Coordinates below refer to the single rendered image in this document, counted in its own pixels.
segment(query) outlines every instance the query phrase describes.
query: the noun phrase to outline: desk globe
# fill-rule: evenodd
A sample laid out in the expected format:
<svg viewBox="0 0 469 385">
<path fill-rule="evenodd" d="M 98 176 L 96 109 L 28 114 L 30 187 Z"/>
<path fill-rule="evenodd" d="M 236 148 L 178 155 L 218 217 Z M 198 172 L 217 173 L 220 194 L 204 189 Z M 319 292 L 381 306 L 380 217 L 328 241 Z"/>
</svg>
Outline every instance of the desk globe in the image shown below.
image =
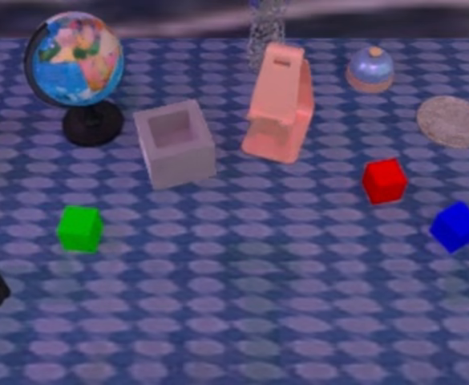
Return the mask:
<svg viewBox="0 0 469 385">
<path fill-rule="evenodd" d="M 63 133 L 73 144 L 100 146 L 121 133 L 123 114 L 104 99 L 122 78 L 123 51 L 95 16 L 65 12 L 46 20 L 27 45 L 24 71 L 42 101 L 67 108 Z"/>
</svg>

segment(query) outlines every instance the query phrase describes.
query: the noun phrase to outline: coaster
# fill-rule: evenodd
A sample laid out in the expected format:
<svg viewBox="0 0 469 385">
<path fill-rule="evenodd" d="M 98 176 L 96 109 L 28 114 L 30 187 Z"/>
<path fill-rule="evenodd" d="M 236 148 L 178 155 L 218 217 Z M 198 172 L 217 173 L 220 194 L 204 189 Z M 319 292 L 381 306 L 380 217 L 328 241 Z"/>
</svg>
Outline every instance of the coaster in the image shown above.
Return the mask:
<svg viewBox="0 0 469 385">
<path fill-rule="evenodd" d="M 435 96 L 424 102 L 416 116 L 430 140 L 451 148 L 469 148 L 469 102 L 454 96 Z"/>
</svg>

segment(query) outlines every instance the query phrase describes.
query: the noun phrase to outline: gray box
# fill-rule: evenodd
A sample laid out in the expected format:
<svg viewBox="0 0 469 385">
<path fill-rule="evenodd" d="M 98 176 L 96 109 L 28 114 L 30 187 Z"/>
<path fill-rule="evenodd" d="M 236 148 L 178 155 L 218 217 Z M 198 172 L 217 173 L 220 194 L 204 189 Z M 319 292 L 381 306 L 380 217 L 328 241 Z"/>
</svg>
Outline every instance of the gray box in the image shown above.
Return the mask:
<svg viewBox="0 0 469 385">
<path fill-rule="evenodd" d="M 134 113 L 139 145 L 154 189 L 216 175 L 216 149 L 194 99 Z"/>
</svg>

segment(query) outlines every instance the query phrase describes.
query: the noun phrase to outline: black globe base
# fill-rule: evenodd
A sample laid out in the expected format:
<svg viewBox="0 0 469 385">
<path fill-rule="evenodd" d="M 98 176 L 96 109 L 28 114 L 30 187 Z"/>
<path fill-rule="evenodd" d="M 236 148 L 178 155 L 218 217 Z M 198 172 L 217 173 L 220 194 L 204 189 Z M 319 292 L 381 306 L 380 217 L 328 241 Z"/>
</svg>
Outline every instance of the black globe base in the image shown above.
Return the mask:
<svg viewBox="0 0 469 385">
<path fill-rule="evenodd" d="M 86 107 L 71 107 L 63 117 L 63 134 L 80 147 L 98 147 L 122 132 L 120 108 L 106 100 Z"/>
</svg>

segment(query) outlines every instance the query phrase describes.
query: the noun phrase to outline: patterned tablecloth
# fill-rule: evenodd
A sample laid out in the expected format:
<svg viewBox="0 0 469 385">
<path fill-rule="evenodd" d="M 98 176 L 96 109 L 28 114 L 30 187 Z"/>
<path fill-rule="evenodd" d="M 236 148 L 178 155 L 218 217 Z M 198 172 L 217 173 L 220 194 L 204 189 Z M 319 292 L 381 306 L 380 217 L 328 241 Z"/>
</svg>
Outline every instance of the patterned tablecloth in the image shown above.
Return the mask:
<svg viewBox="0 0 469 385">
<path fill-rule="evenodd" d="M 254 84 L 236 40 L 131 40 L 113 95 L 125 132 L 68 144 L 63 111 L 22 74 L 23 41 L 0 40 L 0 384 L 469 383 L 469 247 L 448 256 L 433 216 L 469 204 L 469 150 L 414 116 L 433 95 L 469 99 L 469 40 L 381 43 L 396 60 L 381 95 L 346 86 L 362 40 L 308 40 L 317 110 L 301 159 L 246 156 Z M 197 98 L 218 176 L 153 192 L 131 113 Z M 398 156 L 403 201 L 371 207 L 365 162 Z M 64 205 L 100 208 L 103 245 L 65 254 Z"/>
</svg>

